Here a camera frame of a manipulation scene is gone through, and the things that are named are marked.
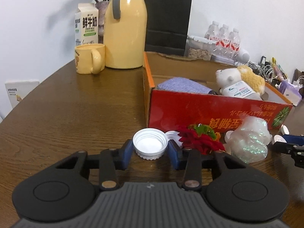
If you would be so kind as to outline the red orange cardboard box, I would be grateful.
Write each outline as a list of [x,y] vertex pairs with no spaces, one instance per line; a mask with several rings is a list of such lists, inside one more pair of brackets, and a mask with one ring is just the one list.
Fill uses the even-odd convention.
[[183,77],[217,92],[215,72],[229,67],[200,59],[146,52],[143,65],[146,125],[167,132],[204,124],[216,132],[226,132],[235,130],[246,116],[256,116],[266,120],[270,130],[280,127],[293,105],[269,84],[265,85],[264,100],[170,92],[157,87],[166,80]]

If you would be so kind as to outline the right water bottle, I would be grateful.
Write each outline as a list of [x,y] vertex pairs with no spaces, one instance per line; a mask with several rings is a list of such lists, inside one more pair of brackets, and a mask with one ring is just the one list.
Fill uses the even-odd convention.
[[229,34],[230,40],[228,49],[227,49],[227,56],[230,59],[233,59],[235,55],[239,53],[240,50],[240,43],[241,43],[241,38],[239,35],[239,30],[236,28],[233,28],[233,31]]

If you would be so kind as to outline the left water bottle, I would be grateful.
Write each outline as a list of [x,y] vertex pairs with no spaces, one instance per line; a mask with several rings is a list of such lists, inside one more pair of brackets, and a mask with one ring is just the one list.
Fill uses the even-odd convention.
[[205,33],[205,38],[212,41],[219,40],[219,23],[212,21],[212,24],[209,26],[208,30]]

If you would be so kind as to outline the middle water bottle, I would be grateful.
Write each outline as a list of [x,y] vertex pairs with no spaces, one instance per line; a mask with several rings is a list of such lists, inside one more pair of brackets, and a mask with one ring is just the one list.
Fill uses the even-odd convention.
[[227,50],[229,49],[230,45],[230,38],[229,38],[229,26],[223,24],[223,26],[219,29],[219,42],[218,42],[218,54],[224,56],[227,54]]

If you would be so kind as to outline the white yellow plush sheep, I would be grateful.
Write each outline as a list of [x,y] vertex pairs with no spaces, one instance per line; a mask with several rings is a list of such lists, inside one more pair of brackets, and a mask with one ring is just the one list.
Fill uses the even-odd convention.
[[236,82],[244,81],[255,92],[260,94],[260,98],[265,92],[265,80],[261,76],[255,74],[253,70],[247,65],[240,65],[236,68],[217,70],[215,75],[219,90]]

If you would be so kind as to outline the yellow thermos jug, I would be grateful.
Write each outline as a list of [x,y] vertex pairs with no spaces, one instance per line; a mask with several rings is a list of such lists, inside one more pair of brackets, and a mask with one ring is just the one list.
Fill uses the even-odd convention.
[[106,67],[141,67],[144,63],[146,27],[144,0],[111,0],[104,21]]

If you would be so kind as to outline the white milk carton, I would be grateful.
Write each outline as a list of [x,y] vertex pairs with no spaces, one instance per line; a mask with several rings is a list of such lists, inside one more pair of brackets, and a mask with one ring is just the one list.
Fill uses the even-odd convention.
[[75,13],[75,46],[98,43],[98,9],[93,3],[79,3]]

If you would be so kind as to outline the white plastic lid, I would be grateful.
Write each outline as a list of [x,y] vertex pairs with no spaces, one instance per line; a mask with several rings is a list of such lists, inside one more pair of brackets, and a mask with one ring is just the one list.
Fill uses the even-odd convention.
[[272,138],[272,144],[274,145],[276,142],[287,143],[287,141],[279,134],[276,134]]
[[164,155],[169,140],[161,130],[145,128],[133,136],[132,142],[139,157],[145,160],[156,160]]
[[182,142],[180,141],[181,136],[179,136],[178,131],[168,131],[165,135],[169,141],[173,140],[180,148],[182,148]]

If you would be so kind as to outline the red artificial rose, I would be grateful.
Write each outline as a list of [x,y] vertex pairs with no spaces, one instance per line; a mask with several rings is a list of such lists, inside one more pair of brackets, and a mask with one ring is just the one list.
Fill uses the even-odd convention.
[[185,149],[198,150],[202,155],[210,155],[214,151],[226,151],[222,142],[221,134],[215,132],[208,125],[190,125],[186,129],[178,131],[182,147]]

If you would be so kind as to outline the yellow ceramic mug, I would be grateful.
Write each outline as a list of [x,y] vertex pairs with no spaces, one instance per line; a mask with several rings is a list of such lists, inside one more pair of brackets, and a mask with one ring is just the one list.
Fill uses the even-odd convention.
[[105,68],[105,45],[83,44],[75,47],[78,74],[99,74]]

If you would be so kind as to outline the white wet wipes pack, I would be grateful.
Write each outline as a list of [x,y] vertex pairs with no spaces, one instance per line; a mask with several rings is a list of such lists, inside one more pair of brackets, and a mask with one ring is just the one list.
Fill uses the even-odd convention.
[[253,100],[262,100],[260,94],[255,92],[247,83],[244,81],[236,82],[230,86],[220,89],[219,92],[223,96],[245,98]]

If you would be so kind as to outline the small white cap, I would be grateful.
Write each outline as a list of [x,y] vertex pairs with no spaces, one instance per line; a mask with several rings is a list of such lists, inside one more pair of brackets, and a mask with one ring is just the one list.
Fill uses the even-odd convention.
[[282,134],[282,135],[289,135],[289,129],[287,128],[287,126],[286,125],[282,125],[281,127],[280,127],[280,133]]

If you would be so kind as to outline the glass flower vase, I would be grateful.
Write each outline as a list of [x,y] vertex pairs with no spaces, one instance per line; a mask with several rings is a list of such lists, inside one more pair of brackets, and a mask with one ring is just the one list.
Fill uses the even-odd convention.
[[98,9],[98,42],[99,43],[103,43],[105,13],[108,5],[109,5],[108,1],[102,1],[95,4],[95,7]]

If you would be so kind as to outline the iridescent white pouch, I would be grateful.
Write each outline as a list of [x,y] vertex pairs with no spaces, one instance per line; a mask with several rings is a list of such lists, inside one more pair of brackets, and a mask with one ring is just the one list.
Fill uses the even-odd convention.
[[266,120],[247,116],[236,130],[226,132],[224,148],[247,164],[255,163],[267,157],[271,140]]

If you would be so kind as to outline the clear container with seeds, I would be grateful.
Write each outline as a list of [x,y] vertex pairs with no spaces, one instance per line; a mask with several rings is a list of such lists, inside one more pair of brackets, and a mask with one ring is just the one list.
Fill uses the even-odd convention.
[[216,42],[198,36],[188,36],[184,55],[188,58],[210,61]]

